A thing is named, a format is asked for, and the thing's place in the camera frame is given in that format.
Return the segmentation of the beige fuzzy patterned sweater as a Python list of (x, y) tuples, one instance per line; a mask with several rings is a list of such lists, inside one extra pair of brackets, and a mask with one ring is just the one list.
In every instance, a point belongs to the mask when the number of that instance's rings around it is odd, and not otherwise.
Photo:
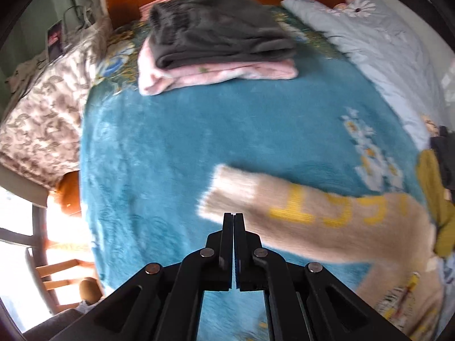
[(219, 165), (199, 215), (242, 213), (263, 244), (326, 263), (366, 263), (357, 294), (412, 340), (430, 340), (443, 305), (427, 210), (403, 192), (349, 197)]

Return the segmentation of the teal plush blanket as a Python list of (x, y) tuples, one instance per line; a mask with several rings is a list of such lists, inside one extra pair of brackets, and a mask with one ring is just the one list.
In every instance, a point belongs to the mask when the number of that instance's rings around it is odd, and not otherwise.
[[(221, 229), (223, 218), (198, 212), (219, 165), (340, 196), (403, 192), (427, 209), (419, 149), (399, 117), (352, 63), (338, 78), (293, 97), (89, 96), (80, 186), (102, 284), (117, 289), (151, 262), (178, 264)], [(319, 263), (355, 292), (369, 271), (366, 263)]]

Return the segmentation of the wooden chair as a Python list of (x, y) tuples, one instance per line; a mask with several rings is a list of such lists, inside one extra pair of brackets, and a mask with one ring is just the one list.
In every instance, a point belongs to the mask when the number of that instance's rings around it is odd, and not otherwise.
[(63, 176), (48, 194), (47, 207), (32, 207), (32, 238), (26, 259), (51, 315), (75, 308), (84, 298), (103, 297), (82, 218), (78, 172)]

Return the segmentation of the olive green knit sweater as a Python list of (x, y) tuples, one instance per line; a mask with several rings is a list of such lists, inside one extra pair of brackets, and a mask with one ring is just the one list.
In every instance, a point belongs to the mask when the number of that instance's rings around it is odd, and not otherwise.
[(432, 149), (419, 154), (416, 175), (437, 227), (435, 253), (448, 258), (454, 251), (454, 204), (446, 198), (437, 157)]

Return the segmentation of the folded pink garment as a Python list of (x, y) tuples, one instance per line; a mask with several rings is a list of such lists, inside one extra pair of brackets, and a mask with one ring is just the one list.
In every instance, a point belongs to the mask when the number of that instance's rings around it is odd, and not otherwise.
[[(153, 5), (170, 0), (157, 0)], [(156, 66), (154, 56), (150, 50), (149, 37), (140, 50), (139, 64), (139, 91), (141, 95), (157, 95), (170, 86), (196, 86), (204, 82), (221, 82), (232, 72), (235, 77), (246, 79), (288, 79), (295, 76), (295, 72), (288, 72), (285, 67), (294, 66), (293, 57), (277, 62), (237, 62), (237, 63), (208, 63), (185, 65), (178, 68), (162, 69)]]

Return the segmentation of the brown patterned pillow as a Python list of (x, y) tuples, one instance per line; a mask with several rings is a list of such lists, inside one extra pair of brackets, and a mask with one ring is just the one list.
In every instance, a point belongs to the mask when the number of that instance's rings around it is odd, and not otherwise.
[(112, 32), (104, 15), (55, 62), (18, 66), (19, 93), (1, 121), (4, 167), (48, 190), (78, 170), (82, 114)]

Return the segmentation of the black striped garment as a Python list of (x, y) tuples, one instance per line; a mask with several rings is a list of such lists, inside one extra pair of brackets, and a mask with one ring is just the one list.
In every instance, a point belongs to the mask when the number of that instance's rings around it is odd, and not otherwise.
[(448, 189), (451, 195), (454, 196), (454, 132), (450, 131), (446, 126), (433, 126), (430, 147), (438, 161), (443, 187)]

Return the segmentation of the folded dark grey garment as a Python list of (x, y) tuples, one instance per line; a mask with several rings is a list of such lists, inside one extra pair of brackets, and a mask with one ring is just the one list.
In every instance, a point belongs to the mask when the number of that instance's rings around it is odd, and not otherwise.
[(150, 50), (158, 68), (277, 62), (294, 56), (291, 36), (255, 0), (170, 0), (153, 5)]

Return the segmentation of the light blue floral quilt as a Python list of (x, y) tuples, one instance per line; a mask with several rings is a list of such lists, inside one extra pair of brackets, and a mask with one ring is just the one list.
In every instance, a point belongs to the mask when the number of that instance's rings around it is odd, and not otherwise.
[(432, 122), (454, 124), (454, 65), (441, 75), (416, 32), (383, 0), (345, 0), (330, 8), (315, 0), (282, 6), (322, 33), (371, 81), (418, 149), (430, 143)]

